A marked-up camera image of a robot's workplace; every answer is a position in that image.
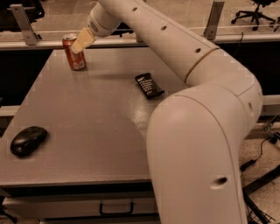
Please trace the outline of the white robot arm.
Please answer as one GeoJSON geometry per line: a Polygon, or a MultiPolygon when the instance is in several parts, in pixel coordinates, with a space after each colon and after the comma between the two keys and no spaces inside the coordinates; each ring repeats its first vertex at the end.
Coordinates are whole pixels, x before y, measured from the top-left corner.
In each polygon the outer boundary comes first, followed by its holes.
{"type": "Polygon", "coordinates": [[[144,0],[96,1],[91,35],[125,23],[187,85],[155,108],[146,134],[161,224],[247,224],[238,153],[262,111],[256,77],[144,0]]]}

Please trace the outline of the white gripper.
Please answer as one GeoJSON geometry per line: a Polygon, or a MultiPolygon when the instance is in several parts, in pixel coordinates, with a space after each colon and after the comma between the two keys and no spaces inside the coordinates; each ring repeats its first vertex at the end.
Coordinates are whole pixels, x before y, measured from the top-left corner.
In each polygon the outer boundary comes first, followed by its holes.
{"type": "Polygon", "coordinates": [[[95,36],[105,38],[111,35],[119,26],[120,21],[104,10],[100,3],[90,11],[87,17],[89,28],[83,28],[77,39],[73,42],[71,50],[75,53],[81,53],[84,49],[95,42],[95,36]]]}

